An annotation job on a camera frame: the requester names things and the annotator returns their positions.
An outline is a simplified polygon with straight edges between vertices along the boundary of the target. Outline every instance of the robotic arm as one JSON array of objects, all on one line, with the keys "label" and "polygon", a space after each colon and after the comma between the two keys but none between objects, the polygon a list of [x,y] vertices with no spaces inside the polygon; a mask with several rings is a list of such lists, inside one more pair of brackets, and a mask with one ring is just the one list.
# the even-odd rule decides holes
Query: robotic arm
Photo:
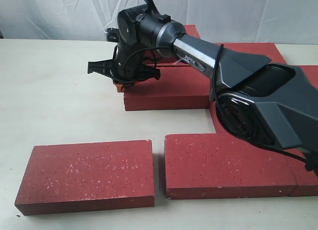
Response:
[{"label": "robotic arm", "polygon": [[[271,63],[264,55],[236,52],[187,35],[184,26],[161,15],[153,0],[122,10],[119,29],[108,29],[116,42],[112,60],[89,62],[88,73],[111,78],[118,91],[150,78],[160,79],[153,60],[176,57],[211,80],[210,101],[230,134],[264,150],[281,153],[318,172],[318,90],[301,68]],[[286,150],[298,148],[305,158]]]}]

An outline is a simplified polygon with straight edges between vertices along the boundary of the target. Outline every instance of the white backdrop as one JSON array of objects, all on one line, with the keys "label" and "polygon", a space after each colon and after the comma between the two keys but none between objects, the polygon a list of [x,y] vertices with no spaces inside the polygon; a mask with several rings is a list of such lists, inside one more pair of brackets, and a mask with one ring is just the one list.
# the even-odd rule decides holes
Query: white backdrop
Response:
[{"label": "white backdrop", "polygon": [[[142,0],[0,0],[5,38],[104,40],[118,11]],[[318,0],[155,0],[210,42],[318,44]]]}]

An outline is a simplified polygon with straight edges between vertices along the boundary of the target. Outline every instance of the black cable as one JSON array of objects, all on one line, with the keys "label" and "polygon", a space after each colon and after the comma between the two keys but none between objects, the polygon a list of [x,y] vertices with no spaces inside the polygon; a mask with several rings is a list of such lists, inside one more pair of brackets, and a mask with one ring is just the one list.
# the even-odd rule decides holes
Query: black cable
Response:
[{"label": "black cable", "polygon": [[134,57],[136,54],[143,52],[143,51],[153,51],[153,50],[161,50],[161,49],[168,49],[171,50],[171,47],[169,46],[159,46],[159,47],[154,47],[154,48],[144,48],[144,49],[140,49],[137,50],[136,52],[133,52],[127,59],[127,61],[125,62],[124,66],[123,66],[123,70],[124,70],[124,74],[126,75],[126,66],[129,63],[129,61],[131,60],[132,57]]},{"label": "black cable", "polygon": [[[223,118],[223,121],[226,122],[226,125],[227,125],[226,129],[229,129],[228,127],[232,127],[232,128],[234,128],[234,130],[236,130],[237,133],[239,133],[238,129],[234,125],[232,125],[231,122],[228,120],[228,117],[226,116],[223,108],[220,105],[219,97],[218,97],[217,91],[216,91],[217,75],[218,75],[218,71],[219,71],[219,63],[220,63],[220,58],[221,58],[221,55],[222,55],[223,47],[224,47],[223,44],[219,47],[219,50],[217,52],[216,59],[215,59],[214,72],[213,72],[213,76],[212,76],[212,92],[213,92],[213,96],[214,96],[214,99],[215,99],[216,109],[218,109],[219,114]],[[252,142],[250,139],[242,138],[241,136],[235,135],[234,133],[232,135],[237,137],[237,138],[240,138],[240,139],[242,139],[242,140],[244,140],[244,141],[246,141],[248,143],[250,143],[251,145],[253,145],[253,146],[257,147],[257,148],[260,148],[260,149],[263,149],[263,150],[267,150],[267,151],[271,151],[271,152],[275,152],[275,153],[278,153],[278,154],[283,154],[285,156],[300,160],[300,161],[302,161],[302,162],[304,162],[306,164],[306,169],[307,170],[313,170],[313,168],[314,168],[314,166],[311,163],[309,163],[305,158],[302,158],[301,156],[298,156],[298,155],[295,155],[295,154],[292,154],[292,153],[289,153],[289,152],[281,151],[281,150],[278,150],[278,149],[275,149],[275,148],[265,147],[265,146],[259,145],[257,143]]]}]

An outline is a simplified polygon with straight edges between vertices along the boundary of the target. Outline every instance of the white tabletop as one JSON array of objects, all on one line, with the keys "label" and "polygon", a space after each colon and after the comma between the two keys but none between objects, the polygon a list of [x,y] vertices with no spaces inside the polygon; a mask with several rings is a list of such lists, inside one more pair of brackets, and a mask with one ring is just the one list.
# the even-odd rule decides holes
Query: white tabletop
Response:
[{"label": "white tabletop", "polygon": [[[124,111],[110,79],[86,74],[113,47],[0,40],[1,230],[318,229],[318,197],[174,201],[158,184],[154,208],[24,217],[14,200],[35,145],[151,139],[157,159],[167,134],[215,132],[207,110]],[[318,65],[318,46],[277,47],[291,65]]]}]

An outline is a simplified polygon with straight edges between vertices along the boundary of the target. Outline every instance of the white curtain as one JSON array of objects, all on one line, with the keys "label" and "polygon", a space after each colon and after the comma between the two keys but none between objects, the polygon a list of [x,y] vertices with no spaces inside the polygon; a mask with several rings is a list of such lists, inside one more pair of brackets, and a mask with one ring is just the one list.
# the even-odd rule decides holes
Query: white curtain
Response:
[{"label": "white curtain", "polygon": [[[210,42],[318,44],[318,0],[154,0]],[[143,0],[0,0],[5,38],[104,40],[117,13]]]}]

